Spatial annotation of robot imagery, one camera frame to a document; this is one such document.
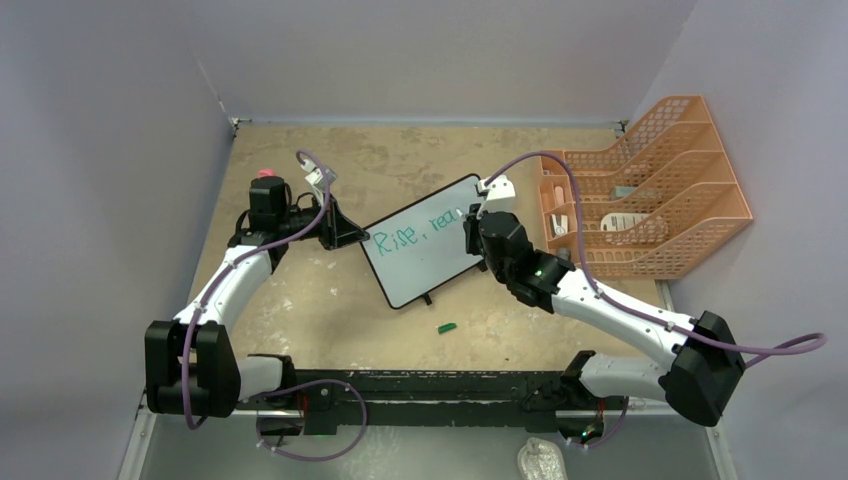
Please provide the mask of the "small whiteboard black frame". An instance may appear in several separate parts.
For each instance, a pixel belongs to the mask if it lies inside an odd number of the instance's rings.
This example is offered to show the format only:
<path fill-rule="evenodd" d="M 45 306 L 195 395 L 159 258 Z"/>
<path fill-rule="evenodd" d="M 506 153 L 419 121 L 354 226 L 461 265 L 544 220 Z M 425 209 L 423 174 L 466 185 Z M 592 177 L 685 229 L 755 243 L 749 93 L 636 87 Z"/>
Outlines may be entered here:
<path fill-rule="evenodd" d="M 466 252 L 462 215 L 479 197 L 480 177 L 469 174 L 377 220 L 361 243 L 381 291 L 400 309 L 479 266 Z"/>

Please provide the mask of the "green marker cap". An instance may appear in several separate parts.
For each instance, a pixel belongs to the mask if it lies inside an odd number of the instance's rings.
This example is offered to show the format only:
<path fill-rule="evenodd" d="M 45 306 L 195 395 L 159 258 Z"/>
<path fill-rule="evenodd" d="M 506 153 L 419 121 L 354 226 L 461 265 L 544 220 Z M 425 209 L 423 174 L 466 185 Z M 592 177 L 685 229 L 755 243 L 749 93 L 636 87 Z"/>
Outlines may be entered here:
<path fill-rule="evenodd" d="M 453 323 L 453 322 L 451 322 L 451 323 L 446 323 L 446 324 L 440 325 L 440 326 L 437 328 L 437 332 L 438 332 L 438 334 L 439 334 L 439 335 L 442 335 L 442 334 L 445 334 L 445 333 L 447 333 L 447 332 L 449 332 L 449 331 L 452 331 L 452 330 L 454 330 L 454 329 L 456 329 L 456 328 L 457 328 L 457 324 L 456 324 L 456 323 Z"/>

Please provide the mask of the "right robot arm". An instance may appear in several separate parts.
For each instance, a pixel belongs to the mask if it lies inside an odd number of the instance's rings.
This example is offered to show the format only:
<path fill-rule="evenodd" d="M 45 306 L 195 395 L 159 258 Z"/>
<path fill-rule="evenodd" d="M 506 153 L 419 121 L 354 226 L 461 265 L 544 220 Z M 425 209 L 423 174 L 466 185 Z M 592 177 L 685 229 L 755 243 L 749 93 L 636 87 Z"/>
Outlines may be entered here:
<path fill-rule="evenodd" d="M 584 322 L 642 352 L 614 357 L 582 352 L 561 381 L 564 399 L 584 407 L 596 398 L 663 401 L 683 418 L 712 427 L 721 419 L 746 367 L 726 320 L 665 310 L 601 283 L 571 262 L 536 249 L 510 212 L 470 206 L 466 250 L 482 256 L 495 279 L 521 303 Z"/>

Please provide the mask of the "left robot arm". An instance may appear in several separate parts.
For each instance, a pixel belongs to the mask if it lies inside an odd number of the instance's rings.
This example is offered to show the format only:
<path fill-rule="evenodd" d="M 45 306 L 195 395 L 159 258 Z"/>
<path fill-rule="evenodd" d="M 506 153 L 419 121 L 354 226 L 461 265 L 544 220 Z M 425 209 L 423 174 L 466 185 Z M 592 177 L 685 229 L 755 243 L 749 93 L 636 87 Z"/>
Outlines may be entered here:
<path fill-rule="evenodd" d="M 208 417 L 226 418 L 239 402 L 260 396 L 284 409 L 297 399 L 289 357 L 252 354 L 237 359 L 230 332 L 259 287 L 296 240 L 315 239 L 332 251 L 368 240 L 333 196 L 314 189 L 298 205 L 281 177 L 252 180 L 249 207 L 238 218 L 224 259 L 195 299 L 169 321 L 145 332 L 145 393 L 151 411 L 184 415 L 192 428 Z"/>

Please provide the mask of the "white stapler in organizer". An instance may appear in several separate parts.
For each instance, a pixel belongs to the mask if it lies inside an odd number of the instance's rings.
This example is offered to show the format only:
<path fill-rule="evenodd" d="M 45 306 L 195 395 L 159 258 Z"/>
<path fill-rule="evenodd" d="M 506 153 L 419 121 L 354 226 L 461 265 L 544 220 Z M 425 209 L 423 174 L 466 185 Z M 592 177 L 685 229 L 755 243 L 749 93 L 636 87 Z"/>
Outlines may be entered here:
<path fill-rule="evenodd" d="M 569 217 L 566 214 L 551 214 L 549 221 L 553 238 L 562 237 L 569 232 Z"/>

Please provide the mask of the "white label card in organizer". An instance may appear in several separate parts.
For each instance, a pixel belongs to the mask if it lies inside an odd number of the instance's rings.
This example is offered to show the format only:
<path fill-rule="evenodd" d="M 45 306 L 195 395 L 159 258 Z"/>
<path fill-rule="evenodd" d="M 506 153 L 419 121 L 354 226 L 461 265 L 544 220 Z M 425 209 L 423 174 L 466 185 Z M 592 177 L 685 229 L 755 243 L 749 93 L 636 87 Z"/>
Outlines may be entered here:
<path fill-rule="evenodd" d="M 648 219 L 645 213 L 614 212 L 606 214 L 600 221 L 600 230 L 603 232 L 622 232 L 631 230 L 638 232 L 640 224 Z"/>

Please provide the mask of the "orange plastic file organizer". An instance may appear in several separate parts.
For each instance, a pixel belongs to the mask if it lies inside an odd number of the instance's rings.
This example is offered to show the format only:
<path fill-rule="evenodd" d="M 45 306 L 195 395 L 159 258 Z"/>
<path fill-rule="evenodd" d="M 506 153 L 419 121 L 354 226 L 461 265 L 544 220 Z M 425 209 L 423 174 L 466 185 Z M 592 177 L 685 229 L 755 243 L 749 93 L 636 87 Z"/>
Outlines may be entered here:
<path fill-rule="evenodd" d="M 611 146 L 550 150 L 536 182 L 544 248 L 585 248 L 600 278 L 682 278 L 753 220 L 753 214 L 700 95 L 660 99 Z M 603 232 L 608 213 L 645 213 L 633 233 Z M 549 216 L 569 232 L 551 236 Z"/>

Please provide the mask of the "clear plastic bag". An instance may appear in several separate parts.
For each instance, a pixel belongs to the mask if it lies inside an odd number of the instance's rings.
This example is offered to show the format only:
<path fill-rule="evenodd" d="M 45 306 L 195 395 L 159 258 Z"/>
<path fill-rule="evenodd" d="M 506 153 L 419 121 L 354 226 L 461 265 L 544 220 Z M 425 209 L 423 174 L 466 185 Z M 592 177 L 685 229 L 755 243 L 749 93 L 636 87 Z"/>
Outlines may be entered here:
<path fill-rule="evenodd" d="M 562 452 L 551 441 L 529 438 L 519 449 L 516 463 L 523 480 L 567 480 Z"/>

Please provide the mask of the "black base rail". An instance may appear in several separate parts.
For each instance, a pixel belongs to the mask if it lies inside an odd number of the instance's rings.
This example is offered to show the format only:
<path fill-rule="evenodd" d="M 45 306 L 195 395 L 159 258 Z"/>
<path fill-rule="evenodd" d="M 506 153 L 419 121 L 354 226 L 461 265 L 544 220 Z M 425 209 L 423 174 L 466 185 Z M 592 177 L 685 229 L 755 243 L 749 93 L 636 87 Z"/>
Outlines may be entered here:
<path fill-rule="evenodd" d="M 569 371 L 298 369 L 303 391 L 252 398 L 239 414 L 305 419 L 308 435 L 341 426 L 513 427 L 578 436 L 624 400 L 601 400 Z"/>

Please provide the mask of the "aluminium frame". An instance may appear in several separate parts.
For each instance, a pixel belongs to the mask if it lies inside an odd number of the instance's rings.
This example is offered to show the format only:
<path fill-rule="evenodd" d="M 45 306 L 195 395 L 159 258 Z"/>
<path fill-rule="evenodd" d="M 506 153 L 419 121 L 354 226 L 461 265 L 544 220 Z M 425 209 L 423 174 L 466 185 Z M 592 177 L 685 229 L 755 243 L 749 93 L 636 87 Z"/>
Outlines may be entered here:
<path fill-rule="evenodd" d="M 580 435 L 513 427 L 341 426 L 308 435 L 305 419 L 239 414 L 200 431 L 138 409 L 123 479 L 517 479 L 517 454 L 537 437 L 557 444 L 570 479 L 732 479 L 721 427 L 667 404 L 631 398 Z"/>

